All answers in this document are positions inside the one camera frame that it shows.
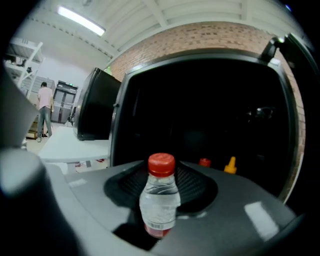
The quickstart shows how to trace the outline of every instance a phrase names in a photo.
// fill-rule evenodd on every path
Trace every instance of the floor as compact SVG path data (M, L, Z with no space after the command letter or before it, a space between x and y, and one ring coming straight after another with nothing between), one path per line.
M65 125L61 123L52 123L52 133L54 133L55 130L60 126L65 126ZM26 148L28 151L38 155L41 149L43 148L43 146L47 143L47 141L48 141L47 137L42 138L41 142L37 142L36 139L27 138ZM66 163L54 163L54 164L60 167L64 175L68 174L68 167ZM108 166L105 160L102 162L91 161L91 165L92 165L91 167L87 167L86 162L80 162L78 165L75 166L75 171L77 173L83 173L83 172L89 172L94 170L101 170Z

